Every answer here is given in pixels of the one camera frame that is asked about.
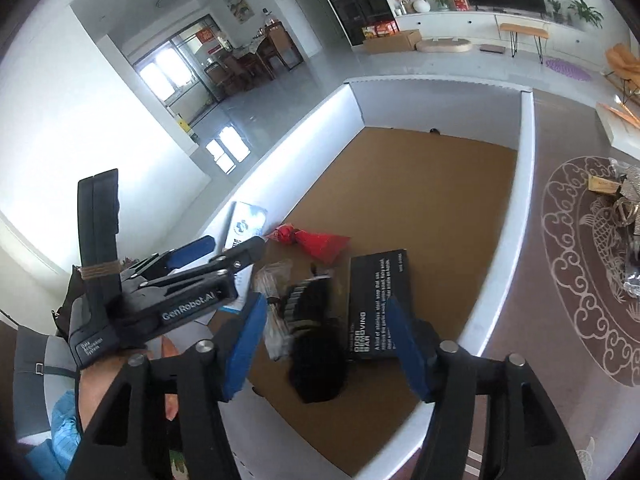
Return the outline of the person left hand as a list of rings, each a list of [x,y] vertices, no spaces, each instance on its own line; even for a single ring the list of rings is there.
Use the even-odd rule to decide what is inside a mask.
[[[130,395],[130,359],[140,356],[143,362],[174,358],[180,354],[175,344],[165,336],[153,341],[149,349],[117,351],[82,370],[77,388],[77,409],[80,428],[85,431],[102,410],[104,398],[108,406],[115,404],[116,394]]]

